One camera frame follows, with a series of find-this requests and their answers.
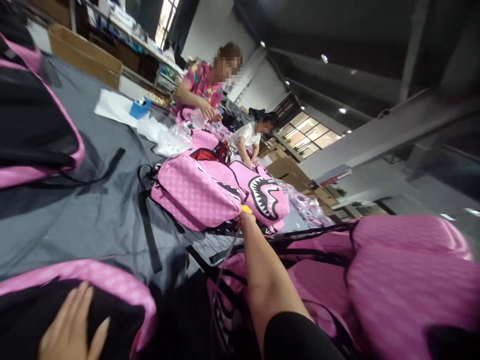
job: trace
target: black sleeve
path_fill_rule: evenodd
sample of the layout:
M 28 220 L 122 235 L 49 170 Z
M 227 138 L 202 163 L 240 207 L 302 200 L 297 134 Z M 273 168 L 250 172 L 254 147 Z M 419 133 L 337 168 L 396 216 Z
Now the black sleeve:
M 263 355 L 264 360 L 344 360 L 329 336 L 296 312 L 281 312 L 268 322 Z

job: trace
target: white paper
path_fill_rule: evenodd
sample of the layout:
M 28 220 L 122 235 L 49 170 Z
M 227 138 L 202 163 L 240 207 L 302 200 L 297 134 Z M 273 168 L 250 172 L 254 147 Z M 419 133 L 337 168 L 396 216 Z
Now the white paper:
M 115 120 L 116 122 L 126 124 L 132 128 L 137 128 L 138 119 L 130 115 L 130 108 L 133 101 L 129 98 L 117 94 L 116 92 L 102 89 L 100 91 L 100 98 L 96 103 L 93 112 L 104 118 Z M 148 112 L 142 119 L 149 118 Z

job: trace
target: window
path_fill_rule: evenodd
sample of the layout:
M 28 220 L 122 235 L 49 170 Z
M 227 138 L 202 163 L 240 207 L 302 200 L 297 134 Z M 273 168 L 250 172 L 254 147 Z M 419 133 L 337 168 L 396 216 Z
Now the window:
M 158 27 L 156 28 L 155 42 L 156 45 L 163 49 L 170 26 L 174 20 L 175 12 L 180 0 L 163 0 L 161 6 L 160 19 L 158 20 Z
M 342 138 L 303 112 L 280 131 L 280 136 L 304 159 Z

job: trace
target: colorful patterned shirt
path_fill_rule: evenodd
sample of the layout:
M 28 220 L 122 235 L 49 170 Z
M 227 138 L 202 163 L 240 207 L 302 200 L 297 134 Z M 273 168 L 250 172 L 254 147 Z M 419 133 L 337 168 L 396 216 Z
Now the colorful patterned shirt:
M 201 96 L 202 98 L 206 99 L 210 103 L 210 105 L 214 109 L 216 109 L 217 106 L 220 104 L 220 100 L 222 100 L 224 90 L 221 85 L 211 86 L 208 83 L 208 79 L 210 78 L 209 75 L 210 65 L 207 64 L 205 61 L 200 61 L 190 66 L 184 80 L 188 82 L 192 94 Z M 177 101 L 171 106 L 171 111 L 172 113 L 177 115 L 182 108 L 193 109 L 194 106 L 185 105 L 182 104 L 180 101 Z

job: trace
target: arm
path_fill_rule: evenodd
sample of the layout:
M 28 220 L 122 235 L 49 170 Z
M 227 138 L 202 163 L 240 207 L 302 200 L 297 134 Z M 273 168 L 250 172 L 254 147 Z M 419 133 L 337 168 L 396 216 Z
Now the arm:
M 247 149 L 245 148 L 245 138 L 243 136 L 240 136 L 238 138 L 238 153 L 240 154 L 241 158 L 243 159 L 243 164 L 251 168 L 252 167 L 252 162 L 250 161 L 249 153 L 247 152 Z
M 253 153 L 251 155 L 251 162 L 254 163 L 257 160 L 257 155 L 259 154 L 260 144 L 253 144 Z
M 255 217 L 242 212 L 240 225 L 244 234 L 250 312 L 263 356 L 265 330 L 276 314 L 293 312 L 309 320 L 312 318 L 287 270 L 256 224 Z
M 190 80 L 184 78 L 178 89 L 175 91 L 173 98 L 175 101 L 180 101 L 182 104 L 199 108 L 203 117 L 207 120 L 211 120 L 214 117 L 213 107 L 203 97 L 193 94 L 190 91 L 190 86 Z

